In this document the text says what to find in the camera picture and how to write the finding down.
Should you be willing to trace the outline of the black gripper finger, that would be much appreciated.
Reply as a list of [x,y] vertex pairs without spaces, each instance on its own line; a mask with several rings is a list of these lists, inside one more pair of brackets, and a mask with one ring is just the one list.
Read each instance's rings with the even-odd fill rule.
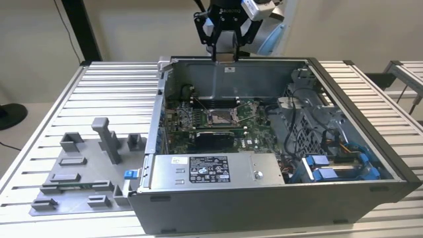
[[207,21],[207,16],[208,14],[206,12],[196,12],[194,14],[194,22],[195,22],[195,27],[196,27],[198,35],[200,38],[200,42],[202,44],[211,47],[211,59],[215,62],[216,61],[216,44],[218,44],[218,40],[223,30],[223,21],[220,18],[215,22],[212,21],[214,28],[212,28],[212,33],[208,36],[203,29],[203,26]]
[[242,34],[242,25],[236,24],[234,28],[234,61],[239,61],[240,47],[251,44],[259,32],[263,21],[251,21],[246,34]]

